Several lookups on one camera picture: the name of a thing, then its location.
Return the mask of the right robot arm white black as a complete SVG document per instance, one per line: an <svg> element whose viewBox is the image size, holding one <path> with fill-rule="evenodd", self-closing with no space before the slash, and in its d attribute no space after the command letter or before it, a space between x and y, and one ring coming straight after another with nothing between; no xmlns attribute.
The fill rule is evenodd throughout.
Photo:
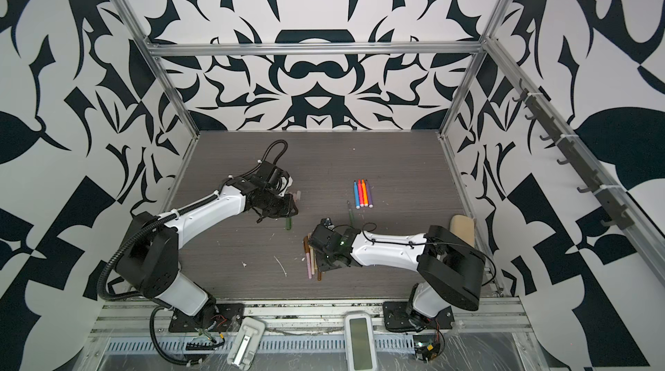
<svg viewBox="0 0 665 371"><path fill-rule="evenodd" d="M477 311L485 286L488 256L449 229L396 236L346 226L344 232L324 219L308 236L319 272L343 267L387 266L418 273L405 303L384 304L384 327L391 332L434 329L450 307Z"/></svg>

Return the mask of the purple marker pen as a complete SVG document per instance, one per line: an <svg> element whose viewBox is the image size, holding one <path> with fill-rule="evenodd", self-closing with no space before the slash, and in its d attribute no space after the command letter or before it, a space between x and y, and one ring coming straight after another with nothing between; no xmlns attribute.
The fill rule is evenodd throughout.
<svg viewBox="0 0 665 371"><path fill-rule="evenodd" d="M373 199L372 199L372 190L371 190L371 186L370 186L370 184L369 184L369 182L368 182L367 180L365 180L365 183L366 183L367 194L368 194L368 201L369 201L369 206L368 206L368 207L369 207L369 208L373 208L373 207L374 207L374 204L373 204Z"/></svg>

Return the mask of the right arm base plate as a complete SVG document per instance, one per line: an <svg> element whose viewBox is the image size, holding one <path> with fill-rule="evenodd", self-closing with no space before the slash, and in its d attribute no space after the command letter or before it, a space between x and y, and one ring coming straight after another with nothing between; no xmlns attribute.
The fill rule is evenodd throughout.
<svg viewBox="0 0 665 371"><path fill-rule="evenodd" d="M393 333L421 332L426 329L448 330L453 328L455 317L447 307L435 318L416 312L408 302L384 302L382 305L384 327Z"/></svg>

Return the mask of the blue marker pen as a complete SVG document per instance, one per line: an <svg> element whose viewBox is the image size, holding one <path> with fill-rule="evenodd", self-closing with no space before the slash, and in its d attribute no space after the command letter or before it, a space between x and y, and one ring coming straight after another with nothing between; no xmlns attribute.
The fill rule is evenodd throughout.
<svg viewBox="0 0 665 371"><path fill-rule="evenodd" d="M360 209L362 201L360 199L360 192L358 191L358 181L357 180L353 181L353 194L354 194L355 207L356 207L356 209Z"/></svg>

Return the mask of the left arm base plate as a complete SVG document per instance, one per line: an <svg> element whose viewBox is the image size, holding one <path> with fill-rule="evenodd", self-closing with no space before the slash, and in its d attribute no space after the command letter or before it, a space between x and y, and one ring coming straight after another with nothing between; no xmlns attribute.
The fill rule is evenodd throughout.
<svg viewBox="0 0 665 371"><path fill-rule="evenodd" d="M171 333L187 333L204 329L209 332L226 332L233 322L242 320L244 303L208 303L202 310L190 317L180 310L174 310L168 331Z"/></svg>

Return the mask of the red pink marker pen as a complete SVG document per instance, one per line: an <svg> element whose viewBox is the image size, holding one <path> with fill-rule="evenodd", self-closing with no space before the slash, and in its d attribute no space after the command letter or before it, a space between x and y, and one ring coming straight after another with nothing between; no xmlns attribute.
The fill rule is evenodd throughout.
<svg viewBox="0 0 665 371"><path fill-rule="evenodd" d="M355 182L355 185L356 185L356 193L357 193L357 197L358 197L358 208L361 208L361 207L365 206L364 193L363 193L363 189L362 189L362 181L357 180Z"/></svg>

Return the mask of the orange marker pen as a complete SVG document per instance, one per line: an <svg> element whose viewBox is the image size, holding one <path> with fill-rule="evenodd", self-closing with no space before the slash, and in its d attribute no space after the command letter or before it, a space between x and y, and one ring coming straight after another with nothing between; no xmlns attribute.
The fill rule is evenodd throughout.
<svg viewBox="0 0 665 371"><path fill-rule="evenodd" d="M367 194L367 188L366 188L366 183L365 180L360 180L360 188L362 192L362 205L364 207L369 206L369 201L368 201L368 194Z"/></svg>

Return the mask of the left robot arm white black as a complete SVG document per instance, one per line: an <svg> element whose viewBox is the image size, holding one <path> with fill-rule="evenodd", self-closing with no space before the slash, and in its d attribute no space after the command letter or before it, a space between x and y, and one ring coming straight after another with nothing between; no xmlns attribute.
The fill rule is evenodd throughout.
<svg viewBox="0 0 665 371"><path fill-rule="evenodd" d="M104 301L143 297L198 317L215 304L213 296L181 272L180 250L199 234L237 215L253 211L258 220L298 214L290 174L269 161L249 173L228 178L192 204L133 222L119 249L102 269L97 296Z"/></svg>

